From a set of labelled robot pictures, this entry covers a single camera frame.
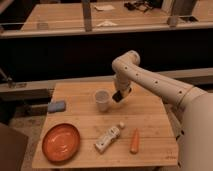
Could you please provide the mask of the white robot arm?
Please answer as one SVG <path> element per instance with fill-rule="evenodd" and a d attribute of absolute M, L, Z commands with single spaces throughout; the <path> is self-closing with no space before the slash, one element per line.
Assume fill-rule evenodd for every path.
<path fill-rule="evenodd" d="M 135 82 L 177 107 L 182 111 L 180 171 L 213 171 L 213 93 L 142 69 L 139 64 L 140 56 L 134 50 L 113 60 L 116 93 L 112 98 L 120 102 Z"/>

